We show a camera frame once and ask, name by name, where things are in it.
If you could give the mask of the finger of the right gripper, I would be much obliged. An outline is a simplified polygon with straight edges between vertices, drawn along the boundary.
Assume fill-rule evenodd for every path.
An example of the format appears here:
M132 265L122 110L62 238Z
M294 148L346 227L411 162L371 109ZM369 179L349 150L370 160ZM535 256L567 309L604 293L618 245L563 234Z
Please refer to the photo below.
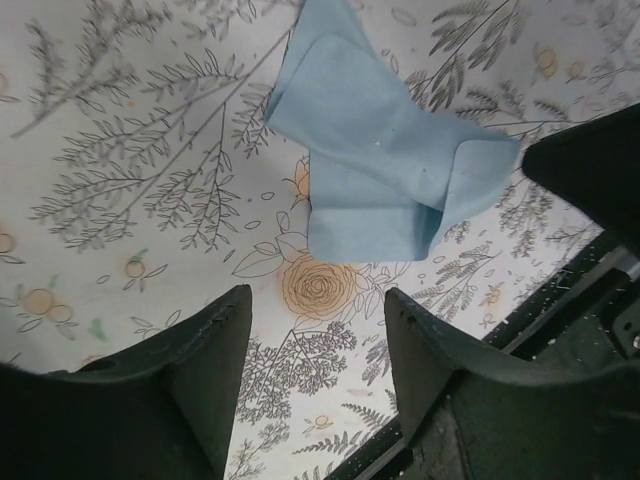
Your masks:
M639 231L639 106L549 135L530 146L522 171L602 227Z

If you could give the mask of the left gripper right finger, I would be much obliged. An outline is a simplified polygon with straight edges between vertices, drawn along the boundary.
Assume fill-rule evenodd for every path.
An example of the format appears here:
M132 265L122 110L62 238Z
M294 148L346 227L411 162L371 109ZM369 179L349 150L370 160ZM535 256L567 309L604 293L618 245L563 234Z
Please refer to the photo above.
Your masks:
M639 364L507 354L390 290L385 323L413 479L635 479Z

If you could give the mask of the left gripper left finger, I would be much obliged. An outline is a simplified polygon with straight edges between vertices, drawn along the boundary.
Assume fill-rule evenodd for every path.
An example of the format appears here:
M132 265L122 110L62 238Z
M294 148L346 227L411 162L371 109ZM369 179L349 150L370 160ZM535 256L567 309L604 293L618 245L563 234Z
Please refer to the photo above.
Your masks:
M238 285L76 372L1 367L5 479L220 479L252 326Z

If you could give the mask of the light blue cloth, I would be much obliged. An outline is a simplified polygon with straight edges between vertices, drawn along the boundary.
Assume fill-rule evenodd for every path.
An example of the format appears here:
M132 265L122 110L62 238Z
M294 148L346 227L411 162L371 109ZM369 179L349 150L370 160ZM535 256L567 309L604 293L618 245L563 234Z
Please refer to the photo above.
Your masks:
M309 153L308 248L327 263L424 260L497 201L520 151L421 110L345 1L303 4L265 121Z

